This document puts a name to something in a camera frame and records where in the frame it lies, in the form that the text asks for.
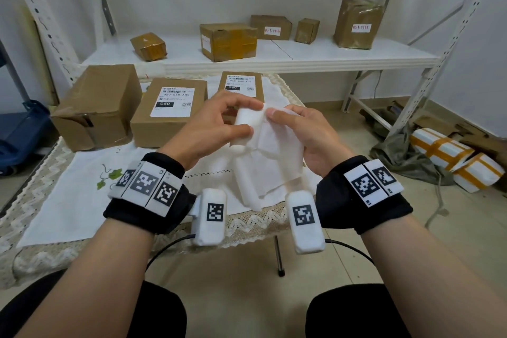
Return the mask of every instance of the forearm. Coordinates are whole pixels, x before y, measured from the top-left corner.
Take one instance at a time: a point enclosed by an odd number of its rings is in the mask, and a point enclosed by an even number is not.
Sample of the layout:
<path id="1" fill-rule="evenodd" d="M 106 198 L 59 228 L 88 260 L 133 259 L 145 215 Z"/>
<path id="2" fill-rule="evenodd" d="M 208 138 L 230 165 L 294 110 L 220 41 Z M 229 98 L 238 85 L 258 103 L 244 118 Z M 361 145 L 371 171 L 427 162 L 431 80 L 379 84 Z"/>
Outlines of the forearm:
<path id="1" fill-rule="evenodd" d="M 413 337 L 507 336 L 507 306 L 412 216 L 361 235 Z"/>
<path id="2" fill-rule="evenodd" d="M 106 219 L 16 337 L 125 337 L 153 239 Z"/>

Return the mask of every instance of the white tissue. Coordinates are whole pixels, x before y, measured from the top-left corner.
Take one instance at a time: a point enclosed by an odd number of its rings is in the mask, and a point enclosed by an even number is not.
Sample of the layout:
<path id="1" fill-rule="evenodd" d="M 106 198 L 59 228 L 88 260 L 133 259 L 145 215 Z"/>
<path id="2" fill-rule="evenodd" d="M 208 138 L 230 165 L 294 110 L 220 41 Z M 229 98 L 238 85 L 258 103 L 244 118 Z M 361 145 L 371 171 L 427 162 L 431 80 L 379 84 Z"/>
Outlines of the white tissue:
<path id="1" fill-rule="evenodd" d="M 234 173 L 243 204 L 254 211 L 262 209 L 259 197 L 300 178 L 303 169 L 303 145 L 289 127 L 271 122 L 265 116 L 266 108 L 239 109 L 236 124 L 249 124 L 254 133 L 231 146 L 237 155 Z M 284 108 L 277 109 L 297 115 Z"/>

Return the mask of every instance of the handwritten label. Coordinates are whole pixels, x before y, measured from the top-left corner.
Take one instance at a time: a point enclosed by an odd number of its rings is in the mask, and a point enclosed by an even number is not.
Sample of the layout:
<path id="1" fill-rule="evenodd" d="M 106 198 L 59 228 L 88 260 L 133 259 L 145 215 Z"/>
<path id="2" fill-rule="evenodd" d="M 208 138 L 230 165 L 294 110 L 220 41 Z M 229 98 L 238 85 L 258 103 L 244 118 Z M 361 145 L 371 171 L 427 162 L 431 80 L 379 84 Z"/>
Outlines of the handwritten label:
<path id="1" fill-rule="evenodd" d="M 264 27 L 264 35 L 280 36 L 281 27 Z"/>
<path id="2" fill-rule="evenodd" d="M 208 37 L 201 34 L 201 40 L 202 40 L 202 48 L 204 48 L 209 53 L 212 52 L 212 41 L 209 40 Z"/>
<path id="3" fill-rule="evenodd" d="M 184 118 L 190 116 L 194 88 L 162 87 L 149 116 L 156 118 Z"/>
<path id="4" fill-rule="evenodd" d="M 225 90 L 238 92 L 248 97 L 255 98 L 255 77 L 246 75 L 227 75 Z"/>
<path id="5" fill-rule="evenodd" d="M 352 32 L 370 32 L 372 29 L 371 24 L 355 24 L 352 25 Z"/>

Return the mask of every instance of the hand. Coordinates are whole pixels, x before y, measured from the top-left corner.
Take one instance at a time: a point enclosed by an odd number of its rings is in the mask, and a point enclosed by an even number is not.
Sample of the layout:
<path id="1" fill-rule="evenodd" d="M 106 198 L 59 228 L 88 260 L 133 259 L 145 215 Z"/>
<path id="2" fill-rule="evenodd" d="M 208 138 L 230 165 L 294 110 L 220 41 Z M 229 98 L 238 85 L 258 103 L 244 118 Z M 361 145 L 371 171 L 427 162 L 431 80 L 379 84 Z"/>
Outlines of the hand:
<path id="1" fill-rule="evenodd" d="M 230 141 L 252 135 L 254 130 L 248 124 L 224 123 L 222 115 L 236 115 L 236 110 L 228 109 L 234 106 L 262 110 L 264 104 L 237 92 L 217 92 L 158 152 L 180 162 L 186 171 Z"/>
<path id="2" fill-rule="evenodd" d="M 268 108 L 266 115 L 273 122 L 285 124 L 294 131 L 305 146 L 303 156 L 306 165 L 315 174 L 325 177 L 333 167 L 355 156 L 320 111 L 293 104 L 285 108 L 300 116 L 274 108 Z"/>

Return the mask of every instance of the qr code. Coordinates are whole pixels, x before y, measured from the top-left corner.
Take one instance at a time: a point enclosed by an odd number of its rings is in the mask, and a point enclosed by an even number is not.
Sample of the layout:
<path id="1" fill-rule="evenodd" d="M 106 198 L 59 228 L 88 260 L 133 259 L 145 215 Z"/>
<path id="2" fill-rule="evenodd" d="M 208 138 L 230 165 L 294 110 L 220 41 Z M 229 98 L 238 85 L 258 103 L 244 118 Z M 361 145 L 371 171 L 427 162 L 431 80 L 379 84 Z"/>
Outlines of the qr code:
<path id="1" fill-rule="evenodd" d="M 177 193 L 178 190 L 172 187 L 169 183 L 162 182 L 160 188 L 158 189 L 153 199 L 161 202 L 163 205 L 166 205 L 167 207 L 170 207 Z"/>
<path id="2" fill-rule="evenodd" d="M 294 212 L 296 226 L 315 223 L 310 205 L 292 207 L 292 211 Z"/>
<path id="3" fill-rule="evenodd" d="M 224 220 L 224 205 L 220 203 L 208 203 L 208 214 L 206 220 L 222 222 Z"/>
<path id="4" fill-rule="evenodd" d="M 137 177 L 134 179 L 130 188 L 135 191 L 139 191 L 144 195 L 150 195 L 152 191 L 157 187 L 157 183 L 159 178 L 145 173 L 144 171 L 139 171 Z"/>
<path id="5" fill-rule="evenodd" d="M 396 178 L 384 166 L 374 169 L 372 173 L 384 186 L 396 182 Z"/>
<path id="6" fill-rule="evenodd" d="M 134 175 L 135 170 L 126 170 L 125 173 L 122 175 L 119 181 L 117 181 L 116 185 L 119 187 L 125 187 L 130 181 L 130 178 L 132 178 L 132 175 Z"/>
<path id="7" fill-rule="evenodd" d="M 373 177 L 370 174 L 361 175 L 359 178 L 354 179 L 351 183 L 356 188 L 359 195 L 361 195 L 361 198 L 380 190 L 380 187 L 373 180 Z"/>

